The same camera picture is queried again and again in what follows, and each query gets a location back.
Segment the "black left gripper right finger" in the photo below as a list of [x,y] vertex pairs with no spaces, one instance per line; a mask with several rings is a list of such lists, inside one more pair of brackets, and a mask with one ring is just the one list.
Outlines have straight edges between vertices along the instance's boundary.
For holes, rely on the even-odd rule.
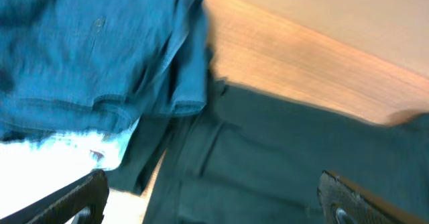
[[323,171],[318,200],[328,224],[428,224],[354,182]]

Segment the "black polo shirt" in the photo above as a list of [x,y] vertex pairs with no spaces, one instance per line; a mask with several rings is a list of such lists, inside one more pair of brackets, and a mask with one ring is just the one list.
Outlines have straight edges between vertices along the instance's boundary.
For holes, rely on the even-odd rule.
[[391,127],[216,82],[173,119],[146,223],[322,223],[332,170],[428,218],[428,115]]

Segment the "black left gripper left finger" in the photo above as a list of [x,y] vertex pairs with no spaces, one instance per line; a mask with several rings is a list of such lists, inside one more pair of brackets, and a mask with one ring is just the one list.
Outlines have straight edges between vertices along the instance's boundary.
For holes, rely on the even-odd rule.
[[101,224],[109,185],[103,170],[75,182],[1,220],[1,224]]

